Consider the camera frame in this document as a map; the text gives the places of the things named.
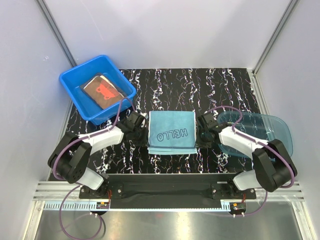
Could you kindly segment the brown towel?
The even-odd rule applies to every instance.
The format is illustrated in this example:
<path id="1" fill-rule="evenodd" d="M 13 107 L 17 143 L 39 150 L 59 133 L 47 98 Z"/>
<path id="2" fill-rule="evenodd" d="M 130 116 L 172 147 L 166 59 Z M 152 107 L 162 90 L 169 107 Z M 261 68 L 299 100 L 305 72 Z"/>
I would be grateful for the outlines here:
<path id="1" fill-rule="evenodd" d="M 95 75 L 82 85 L 85 85 L 85 94 L 103 110 L 127 96 L 121 88 L 102 74 Z"/>

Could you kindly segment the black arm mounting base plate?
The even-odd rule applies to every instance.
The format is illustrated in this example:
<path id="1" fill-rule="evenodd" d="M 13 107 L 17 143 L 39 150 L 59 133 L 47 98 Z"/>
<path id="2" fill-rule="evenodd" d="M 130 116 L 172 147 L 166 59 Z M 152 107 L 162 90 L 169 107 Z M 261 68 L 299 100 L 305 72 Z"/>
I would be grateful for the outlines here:
<path id="1" fill-rule="evenodd" d="M 236 190 L 229 183 L 234 173 L 110 174 L 106 191 L 112 199 L 135 195 L 201 196 L 214 200 L 255 200 L 256 191 Z"/>

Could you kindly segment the blue striped towel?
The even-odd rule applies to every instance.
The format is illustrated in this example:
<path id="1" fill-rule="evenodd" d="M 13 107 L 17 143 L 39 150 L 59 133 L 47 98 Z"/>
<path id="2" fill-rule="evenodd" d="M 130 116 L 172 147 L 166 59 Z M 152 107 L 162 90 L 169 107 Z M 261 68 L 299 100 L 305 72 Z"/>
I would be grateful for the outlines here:
<path id="1" fill-rule="evenodd" d="M 150 155 L 191 155 L 196 148 L 196 114 L 193 111 L 150 111 Z"/>

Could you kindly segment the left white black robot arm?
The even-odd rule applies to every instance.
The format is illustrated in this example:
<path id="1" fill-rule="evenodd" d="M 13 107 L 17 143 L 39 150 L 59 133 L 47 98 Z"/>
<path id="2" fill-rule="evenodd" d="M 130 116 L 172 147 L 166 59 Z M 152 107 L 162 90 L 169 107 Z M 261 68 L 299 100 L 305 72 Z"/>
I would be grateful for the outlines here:
<path id="1" fill-rule="evenodd" d="M 148 144 L 147 113 L 131 112 L 115 125 L 88 134 L 64 134 L 48 159 L 48 166 L 57 176 L 70 184 L 86 186 L 97 198 L 108 193 L 108 180 L 88 168 L 89 158 L 94 153 L 123 142 L 137 146 Z"/>

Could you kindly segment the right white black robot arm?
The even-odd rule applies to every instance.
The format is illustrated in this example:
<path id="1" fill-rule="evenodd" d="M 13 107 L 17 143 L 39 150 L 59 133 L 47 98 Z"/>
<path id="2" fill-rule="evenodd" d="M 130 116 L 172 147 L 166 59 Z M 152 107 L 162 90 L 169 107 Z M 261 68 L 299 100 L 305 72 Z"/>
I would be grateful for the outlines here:
<path id="1" fill-rule="evenodd" d="M 239 198 L 245 190 L 262 188 L 272 193 L 279 188 L 291 188 L 298 171 L 285 145 L 279 139 L 256 138 L 236 129 L 235 124 L 214 120 L 211 113 L 196 118 L 196 146 L 231 147 L 253 161 L 253 170 L 236 174 L 227 185 L 228 195 Z"/>

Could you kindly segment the dark grey-blue towel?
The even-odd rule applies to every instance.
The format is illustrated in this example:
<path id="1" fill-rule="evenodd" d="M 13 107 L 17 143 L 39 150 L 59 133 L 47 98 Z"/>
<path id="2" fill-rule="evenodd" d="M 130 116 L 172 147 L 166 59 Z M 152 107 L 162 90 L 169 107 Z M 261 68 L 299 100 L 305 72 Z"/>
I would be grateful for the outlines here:
<path id="1" fill-rule="evenodd" d="M 79 88 L 80 88 L 80 90 L 83 92 L 83 93 L 86 93 L 86 90 L 85 90 L 85 85 L 81 85 Z"/>

